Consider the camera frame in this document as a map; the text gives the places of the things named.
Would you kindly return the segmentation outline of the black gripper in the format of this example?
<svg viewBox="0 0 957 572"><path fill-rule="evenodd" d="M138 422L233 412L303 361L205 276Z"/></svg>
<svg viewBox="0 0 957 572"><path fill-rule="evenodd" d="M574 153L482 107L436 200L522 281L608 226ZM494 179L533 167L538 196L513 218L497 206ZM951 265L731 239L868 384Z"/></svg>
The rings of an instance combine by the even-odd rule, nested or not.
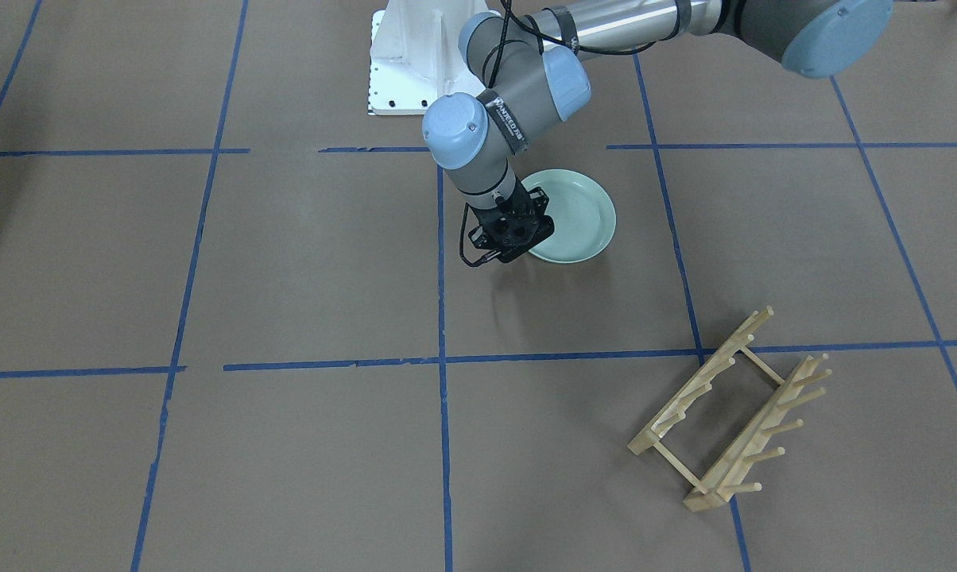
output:
<svg viewBox="0 0 957 572"><path fill-rule="evenodd" d="M508 195L490 189L478 201L482 239L546 239L552 236L552 218L545 214L550 198L540 186L526 191L515 184Z"/></svg>

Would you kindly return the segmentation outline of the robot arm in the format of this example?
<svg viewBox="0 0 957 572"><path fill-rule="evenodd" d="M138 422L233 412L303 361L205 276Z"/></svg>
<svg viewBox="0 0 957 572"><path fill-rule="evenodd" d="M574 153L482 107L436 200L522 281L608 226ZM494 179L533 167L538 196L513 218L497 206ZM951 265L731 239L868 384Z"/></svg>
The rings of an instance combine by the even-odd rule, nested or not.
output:
<svg viewBox="0 0 957 572"><path fill-rule="evenodd" d="M458 37L482 93L443 95L421 130L478 219L472 243L522 251L548 238L554 224L545 193L526 191L509 159L590 102L588 58L721 33L821 79L870 51L892 12L890 1L577 1L525 16L482 12Z"/></svg>

